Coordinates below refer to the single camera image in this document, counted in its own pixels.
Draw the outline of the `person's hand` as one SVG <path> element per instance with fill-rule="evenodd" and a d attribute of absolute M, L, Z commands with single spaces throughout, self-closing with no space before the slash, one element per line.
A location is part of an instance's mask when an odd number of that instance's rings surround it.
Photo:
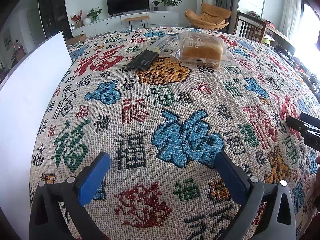
<path fill-rule="evenodd" d="M 314 192 L 315 197 L 318 197 L 320 195 L 320 166 L 318 167 L 317 173 L 316 173 L 316 182 L 314 185 Z"/>

